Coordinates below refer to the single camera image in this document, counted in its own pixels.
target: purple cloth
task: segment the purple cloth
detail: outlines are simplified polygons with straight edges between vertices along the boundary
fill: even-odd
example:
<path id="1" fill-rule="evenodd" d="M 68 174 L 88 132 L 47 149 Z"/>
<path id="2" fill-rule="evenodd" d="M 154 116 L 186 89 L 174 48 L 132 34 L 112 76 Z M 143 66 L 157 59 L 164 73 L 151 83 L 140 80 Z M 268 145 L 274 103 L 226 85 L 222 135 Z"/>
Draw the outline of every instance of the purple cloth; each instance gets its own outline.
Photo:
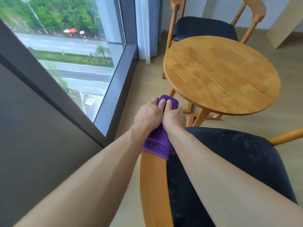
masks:
<path id="1" fill-rule="evenodd" d="M 179 106 L 178 100 L 167 96 L 162 95 L 158 99 L 158 103 L 161 101 L 161 99 L 170 99 L 172 101 L 172 109 L 177 109 Z M 155 130 L 153 130 L 149 136 L 147 137 L 147 140 L 145 141 L 143 145 L 143 150 L 147 150 L 155 155 L 158 155 L 166 160 L 169 159 L 170 154 L 175 154 L 175 150 L 169 141 L 169 138 L 167 136 L 167 133 L 162 125 L 158 126 Z"/>

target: glass window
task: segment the glass window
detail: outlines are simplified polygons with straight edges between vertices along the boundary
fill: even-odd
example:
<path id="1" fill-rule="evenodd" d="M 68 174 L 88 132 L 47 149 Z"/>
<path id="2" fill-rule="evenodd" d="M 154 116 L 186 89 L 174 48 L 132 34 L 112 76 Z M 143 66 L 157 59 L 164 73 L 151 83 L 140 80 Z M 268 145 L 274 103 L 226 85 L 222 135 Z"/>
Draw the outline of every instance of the glass window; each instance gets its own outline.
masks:
<path id="1" fill-rule="evenodd" d="M 0 18 L 93 122 L 125 47 L 119 0 L 0 0 Z"/>

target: red umbrella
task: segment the red umbrella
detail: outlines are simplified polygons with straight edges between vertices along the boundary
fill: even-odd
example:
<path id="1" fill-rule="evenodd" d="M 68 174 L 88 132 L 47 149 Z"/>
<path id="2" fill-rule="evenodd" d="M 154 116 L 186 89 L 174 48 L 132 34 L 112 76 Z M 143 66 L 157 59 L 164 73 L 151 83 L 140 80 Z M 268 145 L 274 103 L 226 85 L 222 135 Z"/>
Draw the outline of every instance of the red umbrella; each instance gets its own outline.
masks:
<path id="1" fill-rule="evenodd" d="M 72 29 L 70 29 L 70 30 L 69 30 L 69 32 L 70 32 L 70 33 L 76 33 L 76 32 L 77 32 L 77 30 L 76 30 L 76 29 L 74 29 L 74 28 L 72 28 Z"/>

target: light pole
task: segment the light pole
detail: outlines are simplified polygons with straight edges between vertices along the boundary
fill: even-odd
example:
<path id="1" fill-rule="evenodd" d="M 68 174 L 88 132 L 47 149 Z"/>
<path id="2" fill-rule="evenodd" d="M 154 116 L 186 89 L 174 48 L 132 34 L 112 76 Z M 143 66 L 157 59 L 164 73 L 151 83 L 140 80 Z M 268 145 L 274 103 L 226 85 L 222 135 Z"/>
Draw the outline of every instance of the light pole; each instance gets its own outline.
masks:
<path id="1" fill-rule="evenodd" d="M 36 17 L 37 21 L 39 22 L 39 24 L 42 26 L 42 28 L 44 29 L 44 31 L 46 32 L 46 34 L 48 34 L 47 30 L 45 29 L 45 27 L 43 26 L 42 22 L 39 20 L 37 14 L 35 13 L 35 11 L 32 9 L 32 7 L 30 6 L 29 2 L 30 0 L 21 0 L 22 2 L 24 2 L 25 4 L 28 5 L 29 9 L 32 11 L 33 15 Z"/>

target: grass median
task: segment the grass median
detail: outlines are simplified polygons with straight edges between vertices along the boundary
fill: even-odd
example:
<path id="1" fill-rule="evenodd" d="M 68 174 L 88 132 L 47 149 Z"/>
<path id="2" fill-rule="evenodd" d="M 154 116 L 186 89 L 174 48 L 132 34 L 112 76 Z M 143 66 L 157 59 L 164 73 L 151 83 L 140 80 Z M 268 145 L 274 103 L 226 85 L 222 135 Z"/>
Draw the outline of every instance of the grass median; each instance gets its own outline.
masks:
<path id="1" fill-rule="evenodd" d="M 60 52 L 49 52 L 42 50 L 34 50 L 28 48 L 30 52 L 39 60 L 48 60 L 48 61 L 62 61 L 69 63 L 78 63 L 78 64 L 91 64 L 98 66 L 114 67 L 111 57 L 96 57 L 93 55 L 82 55 L 74 53 L 60 53 Z"/>

